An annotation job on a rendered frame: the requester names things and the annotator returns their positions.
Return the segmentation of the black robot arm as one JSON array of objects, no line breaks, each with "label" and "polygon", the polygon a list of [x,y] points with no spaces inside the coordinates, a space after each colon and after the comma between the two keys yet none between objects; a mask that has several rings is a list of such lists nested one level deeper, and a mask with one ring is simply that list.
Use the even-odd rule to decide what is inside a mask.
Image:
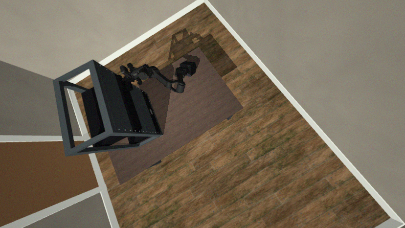
[{"label": "black robot arm", "polygon": [[[130,71],[135,70],[135,68],[133,67],[133,65],[131,63],[128,63],[127,66],[130,69]],[[161,83],[163,83],[168,89],[171,89],[172,91],[177,92],[177,93],[184,92],[185,82],[183,82],[183,78],[185,78],[185,75],[190,72],[187,66],[178,67],[178,68],[176,68],[176,73],[175,73],[176,74],[175,76],[178,79],[171,81],[171,80],[167,79],[165,76],[163,76],[160,73],[159,69],[155,66],[149,67],[147,64],[144,64],[144,65],[138,67],[137,69],[139,71],[138,76],[141,80],[146,80],[147,78],[156,78]],[[177,83],[176,89],[174,89],[172,87],[173,83]]]}]

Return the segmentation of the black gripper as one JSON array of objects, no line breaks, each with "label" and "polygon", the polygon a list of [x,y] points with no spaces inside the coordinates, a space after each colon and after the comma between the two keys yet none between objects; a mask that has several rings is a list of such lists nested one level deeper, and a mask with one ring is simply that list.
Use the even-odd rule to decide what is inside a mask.
[{"label": "black gripper", "polygon": [[120,66],[121,73],[125,75],[125,77],[122,79],[122,82],[135,82],[138,81],[138,84],[141,85],[142,81],[139,78],[138,74],[139,71],[137,68],[135,70],[128,72],[128,69],[125,66]]}]

